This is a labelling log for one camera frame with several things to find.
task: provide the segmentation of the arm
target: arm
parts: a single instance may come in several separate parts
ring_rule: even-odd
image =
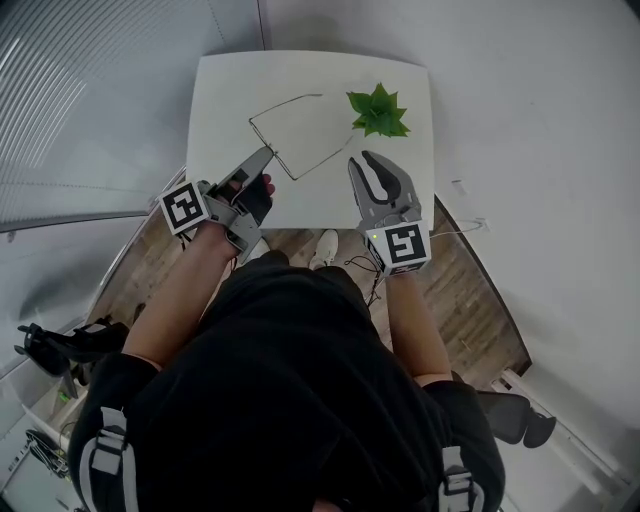
[[[131,328],[122,352],[166,365],[191,338],[237,250],[205,222]]]
[[[444,342],[411,274],[388,277],[387,307],[393,352],[420,385],[451,380]]]

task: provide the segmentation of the wooden floor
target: wooden floor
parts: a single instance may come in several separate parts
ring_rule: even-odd
[[[433,234],[454,228],[436,208]],[[306,266],[319,230],[265,230],[272,249],[285,252],[294,266]],[[367,256],[361,236],[350,230],[339,231],[340,246],[334,264],[343,266],[368,297],[375,274],[346,264],[356,255]],[[424,297],[438,324],[453,365],[465,382],[478,389],[489,389],[503,369],[516,372],[530,361],[508,317],[458,235],[431,240],[432,261],[417,277]],[[146,302],[166,278],[171,265],[182,252],[161,213],[156,213],[141,237],[132,245],[108,283],[91,318],[110,314],[114,320],[131,325],[138,304]],[[372,264],[358,258],[363,266]],[[371,306],[373,322],[382,341],[391,348],[384,285],[380,299]]]

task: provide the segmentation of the shoe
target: shoe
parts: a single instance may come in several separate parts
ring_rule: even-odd
[[[328,267],[338,253],[338,232],[335,229],[327,229],[316,245],[316,252],[309,262],[309,268],[315,270],[319,267]]]
[[[238,265],[238,268],[242,267],[243,265],[246,265],[251,260],[255,260],[256,258],[259,258],[260,256],[267,254],[270,250],[271,249],[269,248],[269,244],[267,243],[267,241],[264,238],[261,238],[260,240],[258,240],[258,243],[256,244],[256,246],[249,253],[249,257],[245,260],[245,262],[242,265]]]

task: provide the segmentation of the metal wire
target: metal wire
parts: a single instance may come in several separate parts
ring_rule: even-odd
[[[328,157],[326,157],[325,159],[323,159],[321,162],[317,163],[316,165],[314,165],[313,167],[311,167],[311,169],[306,170],[305,172],[303,172],[300,176],[294,176],[294,174],[291,172],[291,169],[289,169],[289,167],[287,166],[287,164],[284,162],[284,160],[280,157],[280,155],[278,155],[278,151],[276,149],[273,148],[273,145],[270,144],[267,139],[265,139],[264,135],[262,135],[262,133],[260,132],[259,128],[256,126],[256,124],[253,122],[254,119],[256,119],[257,117],[260,117],[262,114],[266,114],[267,112],[270,112],[271,110],[275,110],[278,107],[281,107],[283,105],[286,105],[287,103],[292,103],[296,100],[300,100],[302,98],[320,98],[322,97],[322,94],[303,94],[302,96],[297,96],[295,98],[291,98],[290,100],[287,101],[283,101],[282,103],[278,103],[277,105],[275,105],[274,107],[270,107],[266,110],[263,110],[262,112],[260,112],[259,114],[256,114],[253,117],[249,118],[249,124],[251,125],[251,128],[253,128],[253,131],[255,132],[255,134],[258,136],[258,138],[262,141],[262,143],[267,146],[268,148],[271,148],[271,150],[273,151],[273,156],[275,157],[276,161],[280,164],[280,167],[282,167],[282,169],[284,170],[284,172],[287,173],[287,175],[289,176],[289,178],[291,178],[293,181],[297,181],[300,178],[302,178],[303,176],[305,176],[306,174],[309,174],[311,171],[313,171],[314,169],[317,169],[318,167],[320,167],[323,163],[325,163],[327,160],[333,158],[334,156],[336,156],[338,153],[340,153],[342,150],[344,150],[344,148],[346,148],[349,145],[349,142],[351,142],[351,139],[353,139],[353,135],[351,135],[347,141],[343,144],[343,146],[338,149],[337,151],[331,153]]]

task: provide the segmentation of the black cable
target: black cable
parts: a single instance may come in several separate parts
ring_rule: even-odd
[[[364,267],[362,265],[360,265],[360,263],[357,263],[355,260],[361,258],[363,260],[368,261],[369,263],[371,263],[371,266],[373,268],[367,268]],[[376,277],[373,279],[373,286],[371,287],[371,293],[369,294],[369,298],[365,301],[365,303],[367,304],[367,307],[371,307],[371,304],[373,304],[375,301],[381,299],[382,297],[380,297],[380,295],[378,295],[378,292],[376,292],[376,288],[378,287],[378,283],[380,282],[380,276],[382,275],[382,272],[380,271],[380,269],[378,269],[378,267],[376,266],[376,264],[371,261],[369,258],[367,258],[366,256],[354,256],[353,258],[351,258],[350,260],[347,260],[344,262],[345,267],[347,265],[355,265],[358,268],[361,268],[362,270],[366,270],[367,272],[375,272],[376,273]]]
[[[26,436],[29,441],[29,451],[49,471],[58,478],[66,478],[69,475],[67,461],[58,452],[54,441],[37,430],[27,430]]]

